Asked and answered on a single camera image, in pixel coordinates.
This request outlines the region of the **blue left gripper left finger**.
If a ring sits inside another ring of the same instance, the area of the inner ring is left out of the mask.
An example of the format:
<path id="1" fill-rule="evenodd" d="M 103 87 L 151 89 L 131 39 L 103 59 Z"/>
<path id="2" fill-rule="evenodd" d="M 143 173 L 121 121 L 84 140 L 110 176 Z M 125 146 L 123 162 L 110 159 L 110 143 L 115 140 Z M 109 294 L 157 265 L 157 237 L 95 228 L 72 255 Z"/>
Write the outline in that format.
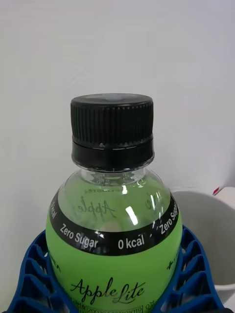
<path id="1" fill-rule="evenodd" d="M 46 234 L 41 232 L 28 247 L 7 313 L 77 313 L 53 273 Z"/>

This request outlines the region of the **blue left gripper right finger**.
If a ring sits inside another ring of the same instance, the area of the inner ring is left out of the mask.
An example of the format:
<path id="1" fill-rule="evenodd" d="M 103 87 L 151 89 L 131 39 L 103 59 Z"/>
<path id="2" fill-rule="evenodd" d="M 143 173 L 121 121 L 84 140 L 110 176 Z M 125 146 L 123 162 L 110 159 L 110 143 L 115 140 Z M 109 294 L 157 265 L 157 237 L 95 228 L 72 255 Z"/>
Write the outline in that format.
<path id="1" fill-rule="evenodd" d="M 174 275 L 153 313 L 206 313 L 222 310 L 205 251 L 185 226 Z"/>

